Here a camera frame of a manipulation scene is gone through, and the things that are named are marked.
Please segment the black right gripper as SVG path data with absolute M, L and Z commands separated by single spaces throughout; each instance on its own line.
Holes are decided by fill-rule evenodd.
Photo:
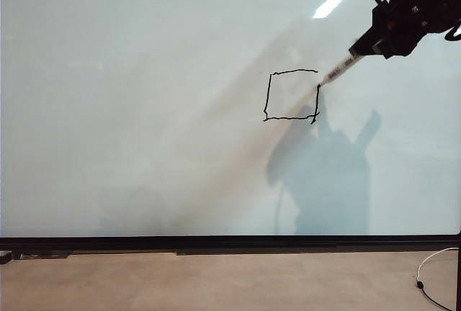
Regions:
M 427 31 L 421 26 L 418 6 L 411 0 L 383 1 L 372 10 L 372 28 L 369 28 L 349 48 L 354 56 L 382 55 L 408 56 Z

